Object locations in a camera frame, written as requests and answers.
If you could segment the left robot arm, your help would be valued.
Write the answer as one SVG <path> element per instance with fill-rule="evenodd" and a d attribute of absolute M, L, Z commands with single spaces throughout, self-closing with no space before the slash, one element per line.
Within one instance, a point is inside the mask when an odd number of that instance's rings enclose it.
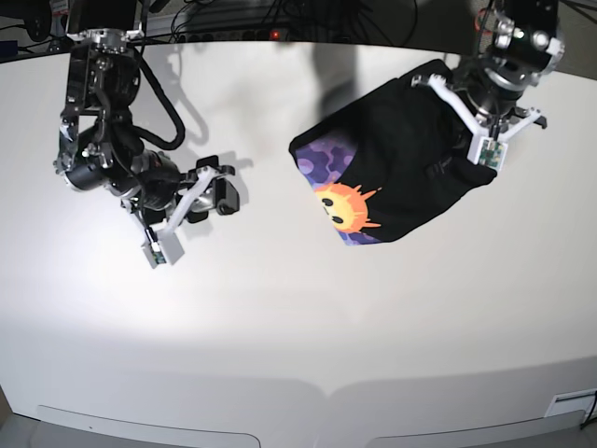
<path fill-rule="evenodd" d="M 557 1 L 491 1 L 473 55 L 453 70 L 453 88 L 495 138 L 528 116 L 517 102 L 563 54 Z"/>

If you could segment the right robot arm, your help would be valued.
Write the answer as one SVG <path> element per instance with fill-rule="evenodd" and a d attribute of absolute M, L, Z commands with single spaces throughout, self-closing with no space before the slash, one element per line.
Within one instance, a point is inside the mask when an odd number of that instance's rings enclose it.
<path fill-rule="evenodd" d="M 165 140 L 134 124 L 130 106 L 145 80 L 171 119 L 175 136 Z M 183 173 L 168 157 L 185 141 L 186 127 L 129 33 L 93 29 L 76 34 L 70 52 L 61 113 L 57 175 L 77 191 L 107 188 L 147 230 L 163 221 L 178 226 L 210 211 L 239 211 L 240 195 L 228 178 L 235 170 L 217 156 L 197 160 Z"/>

